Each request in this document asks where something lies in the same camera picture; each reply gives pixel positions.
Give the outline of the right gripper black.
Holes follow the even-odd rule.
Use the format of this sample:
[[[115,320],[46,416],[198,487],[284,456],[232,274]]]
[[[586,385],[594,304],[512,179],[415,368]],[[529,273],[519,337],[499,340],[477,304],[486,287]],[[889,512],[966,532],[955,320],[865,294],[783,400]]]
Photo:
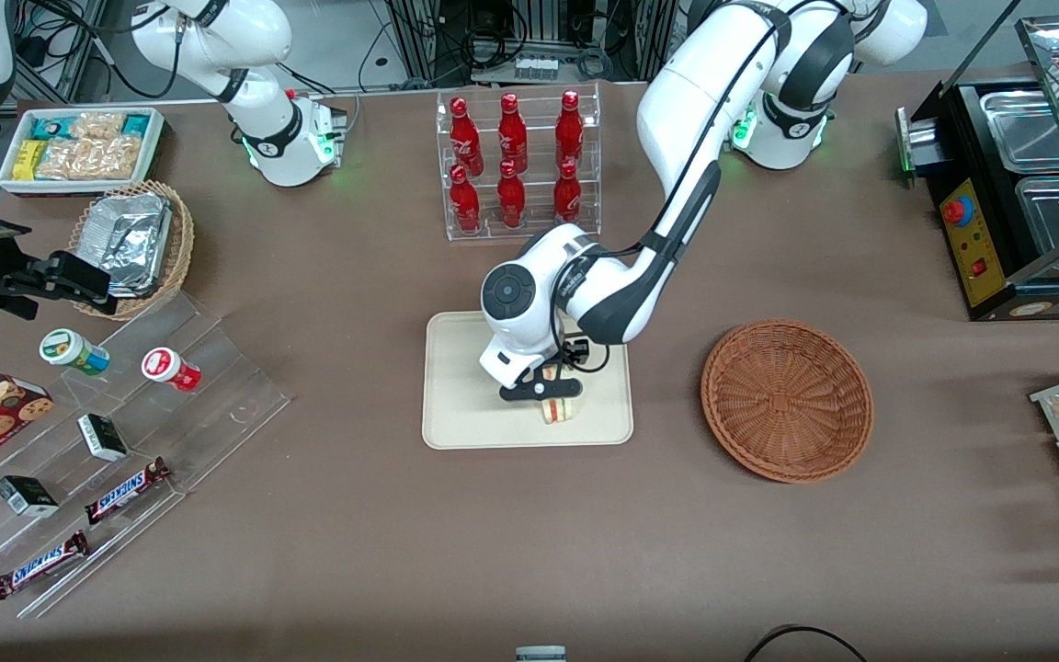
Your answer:
[[[30,261],[0,278],[0,310],[25,320],[38,311],[35,298],[70,299],[97,314],[113,315],[118,299],[109,292],[112,278],[98,267],[66,251],[51,252],[50,260]]]

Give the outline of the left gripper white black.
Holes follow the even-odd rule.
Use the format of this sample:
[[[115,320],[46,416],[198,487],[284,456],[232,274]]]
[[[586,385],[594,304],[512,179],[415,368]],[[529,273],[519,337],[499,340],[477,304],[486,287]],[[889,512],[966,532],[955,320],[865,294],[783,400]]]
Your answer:
[[[580,380],[563,377],[564,353],[560,350],[548,357],[518,355],[491,342],[484,348],[480,364],[499,384],[497,395],[504,402],[548,402],[584,393]]]

